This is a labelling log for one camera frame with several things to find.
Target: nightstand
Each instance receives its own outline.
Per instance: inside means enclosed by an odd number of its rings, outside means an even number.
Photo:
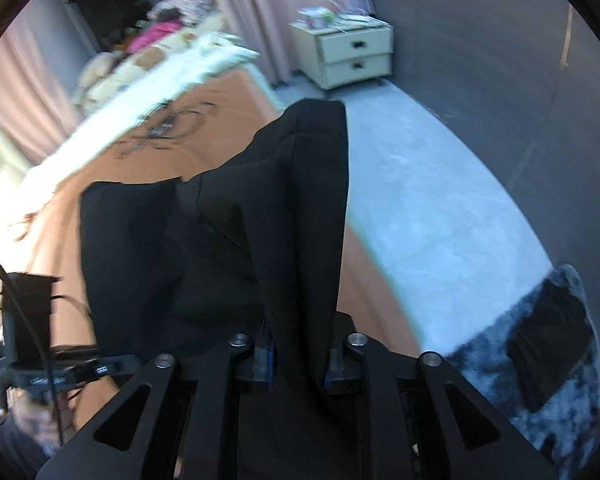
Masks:
[[[380,20],[311,29],[291,23],[300,70],[323,90],[391,75],[394,29]]]

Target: tiled floor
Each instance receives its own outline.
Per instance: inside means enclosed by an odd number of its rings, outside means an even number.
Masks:
[[[291,104],[323,92],[304,76]],[[549,271],[505,189],[437,118],[386,82],[334,90],[349,123],[350,225],[390,283],[422,350],[447,354]]]

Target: silver bolt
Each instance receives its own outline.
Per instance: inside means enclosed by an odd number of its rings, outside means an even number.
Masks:
[[[420,360],[423,362],[423,364],[432,368],[442,364],[442,357],[440,357],[440,354],[436,354],[435,352],[424,352],[424,354],[420,356]]]
[[[249,344],[249,336],[246,334],[236,334],[229,339],[231,346],[247,346]]]
[[[369,338],[360,332],[354,332],[353,334],[349,334],[347,341],[349,341],[351,346],[364,346],[369,341]]]
[[[174,362],[176,362],[176,359],[171,354],[160,354],[155,358],[154,364],[158,368],[171,368]]]

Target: person's hand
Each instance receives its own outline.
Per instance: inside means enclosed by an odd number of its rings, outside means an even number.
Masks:
[[[69,407],[66,393],[58,394],[58,408],[62,424],[62,437],[67,442],[75,434],[74,411]],[[20,431],[36,442],[47,456],[60,447],[56,410],[52,402],[40,404],[23,390],[13,403],[13,418]]]

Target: blue and black rug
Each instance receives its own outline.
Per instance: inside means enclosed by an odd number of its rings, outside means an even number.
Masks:
[[[555,285],[567,286],[587,307],[582,280],[573,267],[557,267],[548,278]],[[568,480],[585,465],[594,447],[594,427],[600,410],[600,346],[596,336],[585,359],[561,389],[538,412],[529,411],[516,369],[507,356],[507,342],[518,323],[532,313],[541,289],[542,284],[447,360],[536,449],[544,446],[560,480]]]

